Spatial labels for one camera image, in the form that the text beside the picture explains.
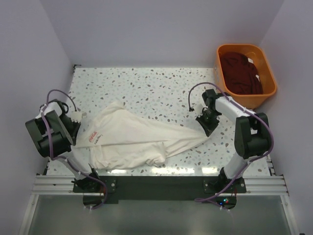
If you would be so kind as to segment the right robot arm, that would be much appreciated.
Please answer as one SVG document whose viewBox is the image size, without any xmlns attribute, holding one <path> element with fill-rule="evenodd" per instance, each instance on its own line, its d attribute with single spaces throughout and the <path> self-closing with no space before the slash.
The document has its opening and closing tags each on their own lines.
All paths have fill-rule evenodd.
<svg viewBox="0 0 313 235">
<path fill-rule="evenodd" d="M 273 136 L 268 117 L 255 113 L 237 103 L 231 96 L 216 93 L 213 89 L 202 94 L 205 106 L 199 107 L 196 121 L 210 136 L 218 127 L 219 116 L 224 115 L 235 124 L 235 153 L 229 163 L 222 167 L 218 177 L 204 182 L 205 190 L 217 193 L 230 190 L 244 192 L 243 173 L 248 166 L 273 148 Z"/>
</svg>

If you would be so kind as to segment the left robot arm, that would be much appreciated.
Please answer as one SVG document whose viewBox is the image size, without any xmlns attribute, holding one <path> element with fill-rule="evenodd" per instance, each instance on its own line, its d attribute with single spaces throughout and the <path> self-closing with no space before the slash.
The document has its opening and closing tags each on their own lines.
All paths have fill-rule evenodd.
<svg viewBox="0 0 313 235">
<path fill-rule="evenodd" d="M 25 127 L 39 154 L 61 162 L 74 174 L 72 183 L 82 192 L 102 192 L 104 187 L 95 169 L 82 163 L 74 154 L 80 118 L 57 99 L 40 107 L 40 113 L 25 123 Z"/>
</svg>

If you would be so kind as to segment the white t shirt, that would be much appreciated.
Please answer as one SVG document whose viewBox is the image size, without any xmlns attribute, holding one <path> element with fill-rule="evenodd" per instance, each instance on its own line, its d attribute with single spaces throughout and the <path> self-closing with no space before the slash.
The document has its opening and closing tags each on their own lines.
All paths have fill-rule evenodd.
<svg viewBox="0 0 313 235">
<path fill-rule="evenodd" d="M 203 132 L 139 117 L 115 101 L 78 134 L 74 152 L 88 149 L 96 169 L 130 169 L 162 165 L 207 140 Z"/>
</svg>

